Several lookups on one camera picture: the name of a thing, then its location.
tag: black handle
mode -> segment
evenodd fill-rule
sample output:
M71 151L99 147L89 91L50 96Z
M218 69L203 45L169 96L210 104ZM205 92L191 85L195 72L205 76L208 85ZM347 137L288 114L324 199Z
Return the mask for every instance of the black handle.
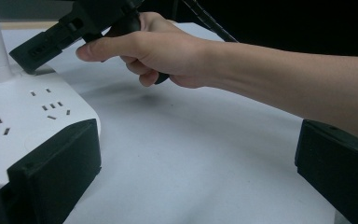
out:
M137 10L133 10L121 20L117 21L112 25L110 33L114 36L126 35L134 31L141 30L141 22L139 21L139 12ZM156 85L161 82L167 80L170 75L165 73L158 73L158 79L155 82Z

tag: black handheld device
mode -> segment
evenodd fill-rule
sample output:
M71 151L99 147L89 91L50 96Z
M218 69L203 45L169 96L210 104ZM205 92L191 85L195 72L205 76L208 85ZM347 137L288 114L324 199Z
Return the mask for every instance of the black handheld device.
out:
M83 38L86 42L101 38L102 32L112 27L115 35L139 31L137 8L144 0L76 0L72 11L58 23L13 49L9 55L32 74L63 49ZM169 76L159 74L156 84Z

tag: human hand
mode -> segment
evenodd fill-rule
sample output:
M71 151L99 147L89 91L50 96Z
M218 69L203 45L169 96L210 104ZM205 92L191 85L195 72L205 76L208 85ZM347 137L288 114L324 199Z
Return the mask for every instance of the human hand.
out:
M204 86L202 49L208 41L185 33L158 13L141 13L139 19L141 31L123 36L108 32L78 48L77 57L101 62L120 56L144 86L153 85L158 72L170 74L171 81L182 87Z

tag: human arm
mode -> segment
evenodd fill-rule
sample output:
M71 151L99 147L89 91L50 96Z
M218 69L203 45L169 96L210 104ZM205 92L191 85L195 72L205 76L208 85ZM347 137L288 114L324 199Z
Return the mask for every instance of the human arm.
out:
M358 136L358 57L204 40L156 13L140 19L141 32L101 38L81 47L78 57L98 62L121 56L145 86L159 71L182 87L235 92Z

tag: black plastic object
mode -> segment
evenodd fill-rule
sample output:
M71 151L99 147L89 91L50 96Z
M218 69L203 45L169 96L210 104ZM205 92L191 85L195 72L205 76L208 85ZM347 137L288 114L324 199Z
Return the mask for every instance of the black plastic object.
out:
M80 38L90 42L109 27L116 35L140 30L137 8L144 0L77 0L59 22L13 49L10 56L28 74L50 61ZM161 74L159 82L167 79Z
M72 124L7 169L0 217L10 224L62 224L100 170L96 120Z
M358 138L305 119L296 150L297 171L352 224L358 224Z

